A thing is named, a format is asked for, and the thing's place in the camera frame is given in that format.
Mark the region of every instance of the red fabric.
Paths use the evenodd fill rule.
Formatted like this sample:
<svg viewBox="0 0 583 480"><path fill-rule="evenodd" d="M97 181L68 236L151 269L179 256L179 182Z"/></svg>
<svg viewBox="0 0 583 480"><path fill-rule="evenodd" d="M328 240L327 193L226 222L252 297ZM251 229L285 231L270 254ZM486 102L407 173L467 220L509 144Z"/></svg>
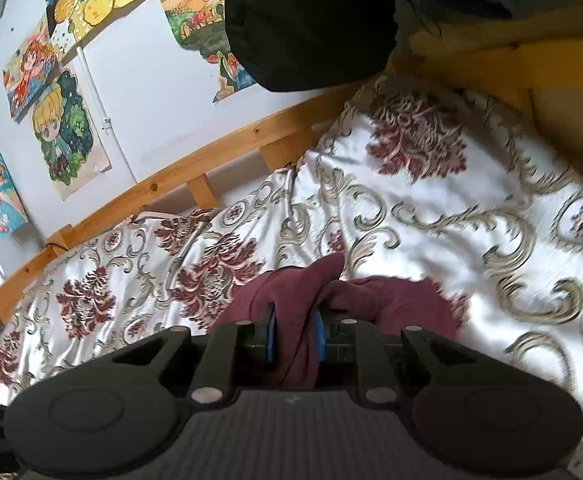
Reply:
<svg viewBox="0 0 583 480"><path fill-rule="evenodd" d="M277 365L273 382L291 388L311 388L318 376L315 343L317 309L329 308L339 319L351 317L376 324L385 334L420 325L455 340L452 307L429 279L410 282L371 276L343 282L343 253L325 256L309 267L284 267L261 274L244 285L217 320L260 320L273 302L276 308Z"/></svg>

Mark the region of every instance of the wooden bed frame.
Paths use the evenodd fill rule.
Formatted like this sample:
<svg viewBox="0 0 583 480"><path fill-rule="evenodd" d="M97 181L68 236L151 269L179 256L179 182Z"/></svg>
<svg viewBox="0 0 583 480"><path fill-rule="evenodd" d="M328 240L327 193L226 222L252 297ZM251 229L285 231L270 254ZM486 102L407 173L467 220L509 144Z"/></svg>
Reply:
<svg viewBox="0 0 583 480"><path fill-rule="evenodd" d="M531 89L583 90L583 38L515 44L445 57L399 58L390 61L387 71L423 76L451 88L471 87L492 93L533 120ZM316 144L312 124L337 117L359 86L331 89L236 130L139 182L76 226L63 227L1 286L0 320L8 322L24 288L63 254L61 246L78 246L183 184L187 184L198 206L218 206L206 173L254 150L260 150L272 171L295 162Z"/></svg>

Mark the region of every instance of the floral bedspread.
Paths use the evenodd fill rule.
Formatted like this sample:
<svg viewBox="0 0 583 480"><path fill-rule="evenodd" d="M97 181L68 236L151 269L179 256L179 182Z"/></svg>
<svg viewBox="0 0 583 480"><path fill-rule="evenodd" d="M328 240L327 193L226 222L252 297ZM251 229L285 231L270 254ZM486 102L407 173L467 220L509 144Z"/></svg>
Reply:
<svg viewBox="0 0 583 480"><path fill-rule="evenodd" d="M461 342L583 407L583 172L489 97L386 76L239 202L143 214L50 264L0 338L0 402L163 328L203 333L259 273L334 251L345 280L436 280Z"/></svg>

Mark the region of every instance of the drawing of girl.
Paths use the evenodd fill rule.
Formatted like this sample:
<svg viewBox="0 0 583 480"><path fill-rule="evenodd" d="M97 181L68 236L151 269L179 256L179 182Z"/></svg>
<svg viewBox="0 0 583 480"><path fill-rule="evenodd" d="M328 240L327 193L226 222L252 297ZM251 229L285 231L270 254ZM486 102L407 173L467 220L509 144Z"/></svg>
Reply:
<svg viewBox="0 0 583 480"><path fill-rule="evenodd" d="M36 102L33 113L34 133L41 141L52 180L62 180L72 154L69 144L59 135L63 105L60 85L52 83Z"/></svg>
<svg viewBox="0 0 583 480"><path fill-rule="evenodd" d="M27 222L27 215L14 189L9 172L0 162L0 234L8 234Z"/></svg>
<svg viewBox="0 0 583 480"><path fill-rule="evenodd" d="M38 76L46 63L53 62L54 48L51 45L33 40L23 53L18 80L6 86L9 93L14 92L11 106L14 109L22 108L31 99L31 96L40 88L44 81L37 81Z"/></svg>

